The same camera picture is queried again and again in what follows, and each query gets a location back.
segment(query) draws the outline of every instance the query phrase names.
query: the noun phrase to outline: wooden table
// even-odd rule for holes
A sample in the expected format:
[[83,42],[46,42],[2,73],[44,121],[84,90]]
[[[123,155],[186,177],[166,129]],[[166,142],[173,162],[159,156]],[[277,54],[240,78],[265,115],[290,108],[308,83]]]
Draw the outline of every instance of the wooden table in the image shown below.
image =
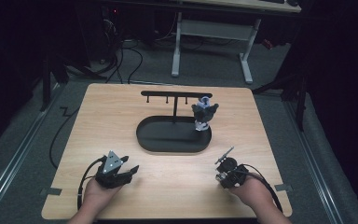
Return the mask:
[[[150,97],[141,91],[209,92],[219,108],[211,120],[210,145],[197,154],[150,153],[141,148],[136,128],[141,120],[171,115],[173,99]],[[197,99],[179,99],[177,115],[193,116]],[[119,157],[130,156],[120,172],[140,165],[129,185],[101,212],[99,219],[220,218],[255,217],[250,207],[223,189],[214,179],[214,163],[230,147],[238,163],[255,166],[270,185],[282,184],[269,140],[252,92],[245,88],[89,85],[78,112],[59,168],[51,185],[61,195],[49,195],[42,216],[67,219],[76,212],[76,195],[87,167],[113,150]],[[94,175],[100,163],[90,170]],[[278,191],[283,212],[292,214],[285,191]]]

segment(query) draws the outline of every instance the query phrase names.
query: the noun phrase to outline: black cable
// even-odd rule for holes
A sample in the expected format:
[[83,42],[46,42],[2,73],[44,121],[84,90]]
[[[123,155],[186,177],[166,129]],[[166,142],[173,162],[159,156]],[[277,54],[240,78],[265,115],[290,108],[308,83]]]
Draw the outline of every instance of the black cable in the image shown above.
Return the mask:
[[144,57],[142,56],[142,54],[136,50],[136,49],[128,49],[128,50],[132,50],[134,52],[136,52],[137,54],[139,54],[139,56],[141,57],[141,61],[139,62],[138,66],[136,66],[136,68],[130,73],[129,78],[127,80],[128,84],[130,84],[130,80],[132,75],[136,72],[136,70],[138,70],[138,68],[141,66],[142,62],[144,61]]
[[103,77],[95,74],[94,72],[92,72],[91,70],[89,70],[87,67],[83,67],[82,65],[73,62],[72,60],[69,60],[65,57],[63,57],[62,55],[56,53],[55,56],[61,60],[63,62],[63,64],[69,64],[71,66],[73,66],[76,70],[82,72],[84,75],[88,76],[88,77],[92,77],[95,79],[103,79]]
[[83,177],[81,178],[80,185],[77,191],[77,210],[80,209],[81,204],[83,203],[83,183],[87,179],[86,176],[89,173],[89,170],[98,162],[106,160],[106,156],[101,157],[100,159],[94,161],[86,170],[86,172],[83,174]]
[[159,41],[155,40],[153,43],[155,43],[155,44],[157,44],[157,45],[159,45],[159,46],[162,46],[162,47],[170,47],[170,46],[175,45],[175,43],[176,43],[175,40],[170,41],[170,44],[161,44],[161,43],[159,43],[159,42],[162,42],[162,41],[168,42],[168,41],[169,41],[171,38],[173,38],[173,37],[175,37],[175,35],[170,36],[170,37],[167,37],[167,38],[165,38],[165,39],[161,39],[161,40],[159,40]]
[[244,166],[249,166],[249,167],[251,167],[251,168],[254,169],[263,179],[266,179],[266,178],[264,178],[264,176],[261,175],[261,173],[260,173],[254,166],[249,165],[249,164],[244,164]]
[[198,46],[196,46],[195,48],[193,48],[193,49],[191,49],[191,48],[186,48],[186,47],[183,46],[182,43],[181,43],[181,48],[182,48],[182,49],[188,49],[188,50],[196,50],[196,49],[199,49],[200,47],[202,47],[203,44],[204,44],[204,42],[205,42],[205,38],[202,37],[202,38],[201,38],[201,41],[200,41],[200,44],[199,44]]
[[63,124],[61,125],[60,129],[56,132],[56,134],[54,135],[54,138],[53,140],[51,141],[51,144],[50,144],[50,149],[48,151],[48,156],[50,158],[50,162],[51,162],[51,165],[53,165],[53,167],[57,170],[58,169],[58,166],[54,163],[53,161],[53,158],[52,158],[52,149],[53,149],[53,145],[54,145],[54,142],[56,141],[57,139],[57,136],[58,134],[61,132],[63,126],[66,124],[66,122],[68,122],[68,120],[75,114],[79,111],[80,107],[78,109],[76,109],[74,111],[74,113],[72,113],[71,115],[67,116],[66,120],[63,122]]
[[240,42],[240,40],[230,39],[225,43],[218,43],[218,42],[215,42],[215,41],[212,41],[212,40],[205,39],[205,42],[208,43],[208,44],[213,44],[213,45],[218,45],[218,46],[227,46],[227,45],[230,45],[230,44]]
[[110,63],[103,69],[92,72],[86,67],[75,67],[76,70],[78,70],[80,73],[77,73],[76,71],[71,70],[70,68],[66,67],[67,72],[76,75],[76,76],[84,76],[88,75],[93,77],[94,75],[100,75],[102,73],[105,73],[111,69],[113,69],[117,65],[117,56],[115,54],[116,50],[120,48],[119,46],[121,44],[121,37],[123,36],[124,31],[120,29],[118,33],[114,33],[114,38],[111,38],[111,42],[108,43],[108,55],[107,58],[110,58]]
[[[123,55],[123,48],[120,48],[121,49],[121,58],[120,58],[120,63],[119,64],[116,64],[116,69],[115,71],[112,72],[112,74],[109,76],[109,78],[106,79],[105,83],[108,83],[110,81],[110,78],[112,78],[112,76],[115,74],[116,71],[118,71],[118,68],[121,66],[121,64],[123,63],[123,58],[124,58],[124,55]],[[121,77],[121,74],[120,73],[117,73],[117,76],[118,76],[118,79],[120,80],[121,84],[123,84],[123,78]]]

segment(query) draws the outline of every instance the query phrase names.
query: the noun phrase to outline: cable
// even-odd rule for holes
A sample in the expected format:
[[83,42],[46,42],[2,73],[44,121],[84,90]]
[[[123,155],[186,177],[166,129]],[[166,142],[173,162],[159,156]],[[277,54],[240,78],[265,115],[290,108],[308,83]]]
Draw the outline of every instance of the cable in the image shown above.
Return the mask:
[[141,57],[141,61],[139,62],[138,66],[136,66],[136,68],[130,73],[129,78],[127,80],[128,84],[130,84],[130,80],[132,75],[136,72],[136,70],[138,70],[138,68],[141,66],[142,62],[144,61],[144,57],[142,56],[142,54],[136,50],[136,49],[128,49],[128,50],[132,50],[134,52],[136,52],[137,54],[139,54],[139,56]]
[[181,44],[181,48],[182,48],[182,49],[189,49],[189,50],[196,50],[196,49],[199,49],[200,47],[202,47],[202,46],[203,46],[204,41],[205,41],[205,38],[204,38],[204,37],[198,37],[198,36],[193,36],[193,38],[188,37],[187,39],[188,39],[188,40],[192,40],[192,39],[200,39],[200,44],[199,44],[198,46],[196,46],[195,48],[193,48],[193,49],[186,48],[186,47],[184,47],[184,46]]
[[53,140],[51,141],[50,149],[49,149],[49,151],[48,151],[48,156],[49,156],[49,158],[50,158],[51,165],[53,165],[53,167],[54,167],[56,170],[58,169],[58,166],[54,163],[53,158],[52,158],[52,149],[53,149],[53,146],[54,146],[54,142],[56,141],[58,134],[61,132],[61,130],[62,130],[63,126],[66,124],[66,122],[68,122],[68,120],[69,120],[74,114],[76,114],[76,113],[79,111],[79,109],[80,109],[80,107],[79,107],[78,109],[76,109],[76,110],[74,111],[74,113],[72,113],[71,115],[67,116],[66,120],[65,120],[65,121],[63,122],[63,124],[60,126],[59,130],[56,132],[56,134],[54,135]]
[[[118,68],[121,66],[121,64],[123,63],[123,58],[124,58],[124,55],[123,55],[123,48],[120,48],[121,49],[121,58],[120,58],[120,63],[119,64],[116,64],[116,69],[115,71],[112,72],[112,74],[109,76],[109,78],[106,79],[105,83],[108,83],[110,81],[110,78],[112,78],[112,76],[115,74],[116,71],[118,71]],[[123,79],[121,77],[121,74],[119,72],[117,72],[117,76],[118,76],[118,79],[120,80],[121,84],[123,84]]]
[[[173,37],[175,37],[175,35],[169,36],[169,37],[167,37],[167,38],[165,38],[165,39],[161,39],[161,40],[159,40],[159,42],[167,41],[168,39],[173,38]],[[157,44],[157,45],[159,45],[159,46],[162,46],[162,47],[170,47],[170,46],[175,45],[175,43],[176,43],[175,40],[170,41],[170,42],[171,42],[170,44],[161,44],[161,43],[159,43],[159,42],[155,41],[154,43]]]
[[106,160],[106,156],[101,157],[100,159],[94,161],[86,170],[86,172],[83,174],[83,177],[81,178],[80,185],[77,191],[77,210],[80,209],[81,204],[83,203],[83,183],[87,179],[87,174],[89,173],[89,170],[98,162]]
[[[89,69],[87,69],[86,67],[81,67],[81,66],[74,66],[72,63],[70,63],[77,71],[79,71],[80,73],[70,69],[69,67],[66,67],[66,71],[68,73],[71,73],[75,76],[84,76],[84,75],[88,75],[89,77],[98,77],[98,76],[95,76],[95,75],[100,75],[102,73],[105,73],[111,69],[113,69],[116,65],[117,65],[117,56],[115,53],[113,52],[116,52],[116,50],[118,48],[120,48],[119,44],[121,44],[121,37],[123,36],[124,34],[124,31],[119,31],[117,32],[116,30],[116,26],[109,20],[103,20],[104,22],[106,22],[109,27],[108,27],[108,30],[104,32],[104,34],[106,35],[107,39],[108,39],[108,52],[107,52],[107,58],[110,59],[110,63],[103,69],[99,70],[99,71],[95,71],[95,72],[92,72],[90,71]],[[114,28],[114,33],[113,33],[113,38],[111,38],[109,36],[108,33],[110,33],[112,27]]]
[[264,176],[262,176],[261,173],[260,173],[254,166],[251,166],[251,165],[249,165],[249,164],[244,164],[244,166],[249,166],[249,167],[251,167],[251,168],[254,169],[263,179],[265,179]]
[[155,41],[163,40],[163,39],[166,39],[166,38],[171,38],[172,36],[174,36],[174,35],[171,35],[171,36],[168,36],[168,35],[170,35],[172,33],[173,27],[175,26],[177,16],[178,16],[178,13],[176,12],[175,17],[173,18],[173,22],[172,22],[172,26],[171,26],[170,31],[164,37],[156,39]]
[[237,42],[240,42],[240,40],[230,39],[225,43],[218,43],[218,42],[215,42],[215,41],[211,41],[211,39],[216,39],[216,38],[206,38],[205,42],[208,43],[208,44],[219,45],[219,46],[226,46],[226,45],[235,44]]

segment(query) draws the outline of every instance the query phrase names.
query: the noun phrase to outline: black wire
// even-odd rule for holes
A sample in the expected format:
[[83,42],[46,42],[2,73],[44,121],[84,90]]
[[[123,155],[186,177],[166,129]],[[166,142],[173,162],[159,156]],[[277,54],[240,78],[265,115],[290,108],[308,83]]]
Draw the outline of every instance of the black wire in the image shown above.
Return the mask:
[[[112,72],[112,74],[109,76],[109,78],[106,79],[105,83],[108,83],[110,81],[110,78],[112,78],[112,76],[115,74],[116,71],[118,71],[118,68],[121,66],[121,64],[123,63],[123,48],[121,47],[121,58],[120,58],[120,63],[116,65],[116,69],[115,71]],[[117,72],[117,76],[118,79],[120,80],[121,84],[123,84],[123,78],[121,77],[121,74],[119,72]]]
[[198,46],[196,46],[195,48],[191,49],[191,48],[186,48],[183,46],[183,44],[181,44],[181,48],[182,49],[188,49],[188,50],[196,50],[196,49],[199,49],[200,47],[203,46],[204,44],[204,41],[205,41],[205,38],[202,38],[201,41],[200,41],[200,44]]
[[260,173],[254,166],[249,165],[249,164],[244,164],[244,166],[249,166],[249,167],[251,167],[251,168],[254,169],[263,179],[265,179],[264,176],[262,176],[261,173]]
[[[159,46],[162,46],[162,47],[170,47],[170,46],[173,46],[175,45],[176,41],[175,40],[171,40],[173,37],[175,37],[175,35],[172,35],[172,36],[169,36],[169,37],[166,37],[164,39],[160,39],[160,40],[155,40],[153,43],[159,45]],[[161,44],[159,42],[170,42],[170,44]]]
[[144,57],[142,56],[142,54],[136,50],[136,49],[127,49],[127,50],[132,50],[134,51],[135,53],[139,54],[139,56],[141,57],[141,61],[139,62],[138,66],[136,66],[136,68],[130,73],[129,75],[129,78],[127,80],[128,84],[130,84],[130,80],[131,80],[131,77],[132,75],[136,72],[136,70],[138,70],[138,68],[141,66],[142,62],[144,61]]
[[48,151],[48,156],[49,156],[49,158],[50,158],[51,165],[53,165],[53,167],[54,167],[56,170],[58,169],[58,166],[54,163],[53,157],[52,157],[52,149],[53,149],[53,146],[54,146],[54,142],[56,141],[58,134],[61,132],[61,130],[62,130],[63,126],[66,124],[66,122],[68,122],[68,120],[69,120],[74,114],[76,114],[76,113],[79,111],[79,109],[80,109],[80,107],[79,107],[78,109],[76,109],[76,110],[74,111],[74,113],[72,113],[70,116],[68,116],[68,117],[66,118],[66,120],[65,120],[65,121],[63,122],[63,124],[61,125],[60,129],[59,129],[59,130],[56,132],[56,134],[54,135],[53,140],[51,141],[50,149],[49,149],[49,151]]
[[100,162],[100,161],[105,161],[105,160],[106,160],[106,157],[103,156],[103,157],[101,157],[100,159],[94,161],[94,162],[87,168],[86,172],[83,174],[83,177],[81,178],[81,181],[80,181],[79,189],[78,189],[78,191],[77,191],[77,210],[80,209],[81,204],[83,203],[83,200],[82,200],[82,198],[83,198],[83,183],[84,183],[84,181],[85,181],[87,178],[89,178],[89,177],[86,177],[86,175],[89,173],[89,170],[90,170],[96,163],[98,163],[98,162]]
[[95,175],[90,175],[85,178],[85,180],[95,177]]
[[216,41],[205,39],[205,42],[208,43],[208,44],[213,44],[213,45],[218,45],[218,46],[227,46],[227,45],[230,45],[230,44],[240,42],[240,40],[230,39],[225,43],[219,43],[219,42],[216,42]]
[[[100,75],[102,73],[105,73],[111,69],[113,69],[117,65],[117,56],[115,55],[114,51],[118,48],[118,45],[116,43],[120,43],[121,36],[123,35],[123,32],[119,32],[118,34],[114,34],[113,38],[111,38],[111,41],[108,41],[108,55],[107,58],[110,58],[110,63],[105,67],[102,68],[99,71],[92,72],[95,75]],[[75,76],[84,76],[86,75],[84,71],[78,70],[80,73],[70,69],[69,67],[66,67],[66,71],[75,75]]]

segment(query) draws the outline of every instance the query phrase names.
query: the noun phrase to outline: gray carpet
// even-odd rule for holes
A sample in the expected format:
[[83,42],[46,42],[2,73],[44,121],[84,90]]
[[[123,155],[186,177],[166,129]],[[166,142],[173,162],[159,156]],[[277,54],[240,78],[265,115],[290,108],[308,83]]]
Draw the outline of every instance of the gray carpet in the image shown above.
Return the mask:
[[[126,43],[125,46],[134,46],[134,42]],[[244,46],[243,43],[235,42],[225,46],[204,43],[197,50],[193,50],[198,46],[198,43],[184,44],[181,74],[177,78],[172,78],[172,46],[156,45],[151,48],[139,44],[132,49],[136,49],[142,54],[143,62],[132,75],[132,83],[147,81],[176,85],[255,89],[273,80],[284,54],[290,48],[290,46],[283,46],[267,50],[263,46],[255,45],[249,58],[254,84],[249,86],[244,83],[238,52],[236,52],[238,48]],[[119,72],[126,82],[141,57],[131,49],[124,49],[123,55],[123,64]],[[41,191],[50,186],[55,175],[55,169],[48,159],[48,151],[54,135],[66,120],[66,117],[62,115],[61,107],[68,108],[67,114],[73,113],[80,106],[85,90],[91,82],[96,81],[85,77],[71,76],[71,80],[63,88],[54,105],[51,106],[30,144],[25,160],[0,201],[0,223],[65,222],[64,220],[44,220],[40,215],[46,200],[46,195],[41,195]],[[114,75],[111,83],[119,83],[117,75]],[[292,117],[287,111],[287,103],[281,101],[278,92],[268,91],[256,95],[255,99],[283,182],[293,189],[288,192],[294,210],[290,219],[294,223],[331,223],[310,174],[301,139],[298,137],[296,126],[293,125]],[[34,90],[34,98],[19,111],[2,135],[0,139],[0,175],[15,154],[29,127],[39,115],[41,99],[41,85],[39,85]],[[70,118],[63,126],[53,145],[52,157],[56,164],[60,161],[75,118],[76,116]],[[327,185],[337,202],[343,223],[358,223],[358,202],[351,190],[350,183],[342,174],[339,164],[331,152],[309,97],[304,127],[303,134],[306,136]]]

